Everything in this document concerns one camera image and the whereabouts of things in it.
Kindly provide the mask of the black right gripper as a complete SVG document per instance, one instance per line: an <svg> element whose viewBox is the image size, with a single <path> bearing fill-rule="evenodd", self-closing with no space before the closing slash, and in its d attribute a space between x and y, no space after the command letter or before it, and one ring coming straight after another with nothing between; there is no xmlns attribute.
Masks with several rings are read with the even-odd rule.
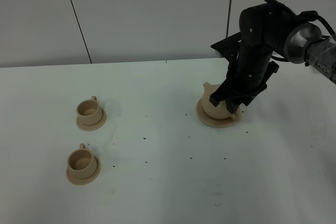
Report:
<svg viewBox="0 0 336 224"><path fill-rule="evenodd" d="M230 60L226 80L214 91L209 101L217 107L222 101L235 114L241 104L248 106L266 90L266 82L279 65L271 61L272 50L266 46L246 46L240 42L237 56Z"/></svg>

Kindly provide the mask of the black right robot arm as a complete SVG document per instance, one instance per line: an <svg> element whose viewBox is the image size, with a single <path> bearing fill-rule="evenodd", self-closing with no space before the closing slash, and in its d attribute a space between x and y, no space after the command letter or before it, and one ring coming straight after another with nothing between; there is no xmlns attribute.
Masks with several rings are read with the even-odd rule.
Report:
<svg viewBox="0 0 336 224"><path fill-rule="evenodd" d="M213 106L236 113L263 92L279 69L277 61L304 63L335 82L335 31L315 10L295 14L277 0L243 10L240 31L211 46L229 62L225 81L213 92Z"/></svg>

